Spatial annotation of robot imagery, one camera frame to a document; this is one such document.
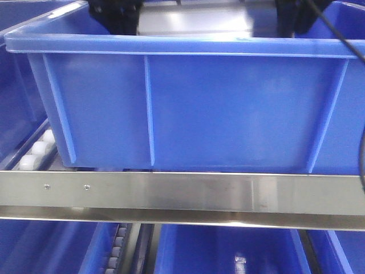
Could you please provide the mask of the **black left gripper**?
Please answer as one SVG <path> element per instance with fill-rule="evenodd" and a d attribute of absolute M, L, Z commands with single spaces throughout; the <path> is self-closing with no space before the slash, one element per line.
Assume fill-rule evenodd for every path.
<path fill-rule="evenodd" d="M 90 16 L 111 35 L 136 35 L 142 1 L 87 1 Z"/>

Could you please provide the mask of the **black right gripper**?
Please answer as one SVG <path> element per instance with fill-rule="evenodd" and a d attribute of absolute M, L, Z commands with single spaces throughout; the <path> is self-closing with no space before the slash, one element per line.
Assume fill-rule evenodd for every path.
<path fill-rule="evenodd" d="M 280 38 L 291 38 L 294 34 L 307 33 L 318 18 L 312 7 L 323 12 L 332 1 L 275 1 L 277 11 L 277 34 Z"/>

